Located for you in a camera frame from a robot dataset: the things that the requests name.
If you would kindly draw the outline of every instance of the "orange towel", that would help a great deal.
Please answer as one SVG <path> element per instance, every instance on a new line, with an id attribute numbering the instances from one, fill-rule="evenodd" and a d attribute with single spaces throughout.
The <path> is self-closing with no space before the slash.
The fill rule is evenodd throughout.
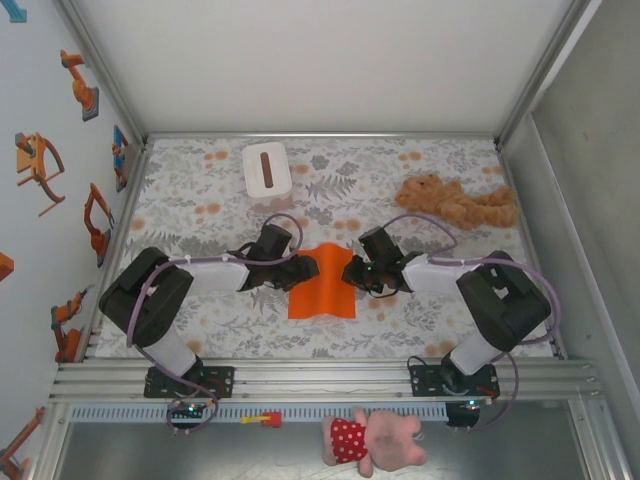
<path id="1" fill-rule="evenodd" d="M 300 320 L 315 315 L 356 318 L 356 289 L 342 281 L 342 271 L 351 261 L 353 251 L 334 243 L 315 250 L 300 250 L 318 262 L 320 275 L 297 285 L 289 294 L 289 318 Z"/>

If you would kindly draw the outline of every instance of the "teddy bear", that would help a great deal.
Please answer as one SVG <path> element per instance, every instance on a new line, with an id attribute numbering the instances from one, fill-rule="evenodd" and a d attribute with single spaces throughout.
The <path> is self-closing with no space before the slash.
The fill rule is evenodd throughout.
<path id="1" fill-rule="evenodd" d="M 427 461 L 427 452 L 414 441 L 420 431 L 420 419 L 415 415 L 402 417 L 377 410 L 367 419 L 364 410 L 355 408 L 354 418 L 355 422 L 335 417 L 322 421 L 327 465 L 358 462 L 360 475 L 371 478 L 374 464 L 395 472 Z"/>
<path id="2" fill-rule="evenodd" d="M 410 212 L 437 215 L 446 222 L 471 230 L 478 225 L 513 227 L 520 210 L 515 206 L 515 192 L 502 186 L 486 195 L 464 193 L 459 180 L 443 183 L 435 173 L 409 177 L 396 195 L 396 203 Z"/>

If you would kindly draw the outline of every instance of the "tissue box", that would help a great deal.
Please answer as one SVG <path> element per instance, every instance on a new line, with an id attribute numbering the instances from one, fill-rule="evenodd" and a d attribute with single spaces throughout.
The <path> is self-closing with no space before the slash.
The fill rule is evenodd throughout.
<path id="1" fill-rule="evenodd" d="M 291 172 L 283 144 L 250 145 L 242 151 L 242 163 L 247 194 L 257 212 L 273 213 L 293 205 Z"/>

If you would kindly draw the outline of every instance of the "red polka dot dress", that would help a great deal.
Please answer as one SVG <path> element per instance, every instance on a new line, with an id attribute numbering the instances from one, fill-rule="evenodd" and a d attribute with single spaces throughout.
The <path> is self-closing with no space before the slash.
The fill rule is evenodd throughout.
<path id="1" fill-rule="evenodd" d="M 364 446 L 365 430 L 359 423 L 341 418 L 331 422 L 333 455 L 338 463 L 358 462 L 369 453 Z"/>

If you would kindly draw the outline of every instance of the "floral tablecloth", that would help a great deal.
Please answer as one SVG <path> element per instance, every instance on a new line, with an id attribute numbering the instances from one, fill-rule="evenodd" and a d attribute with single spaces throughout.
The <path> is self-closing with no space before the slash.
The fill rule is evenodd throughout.
<path id="1" fill-rule="evenodd" d="M 335 242 L 363 255 L 357 238 L 403 213 L 393 198 L 411 175 L 459 178 L 469 193 L 504 183 L 491 139 L 283 138 L 161 139 L 155 141 L 126 239 L 120 270 L 143 248 L 170 255 L 215 255 L 257 239 L 264 215 L 251 210 L 242 173 L 247 145 L 281 141 L 293 178 L 287 213 L 304 226 L 303 248 Z M 292 232 L 291 222 L 280 222 Z M 433 251 L 446 237 L 425 222 L 389 229 L 404 252 Z M 452 255 L 478 257 L 502 249 L 526 262 L 518 229 L 453 229 Z M 355 320 L 288 320 L 288 294 L 261 287 L 185 299 L 174 324 L 202 357 L 405 358 L 447 353 L 472 329 L 461 299 L 400 293 L 384 300 L 357 295 Z M 544 333 L 539 327 L 534 334 Z M 548 344 L 519 347 L 520 356 L 550 356 Z M 96 356 L 137 355 L 105 320 Z"/>

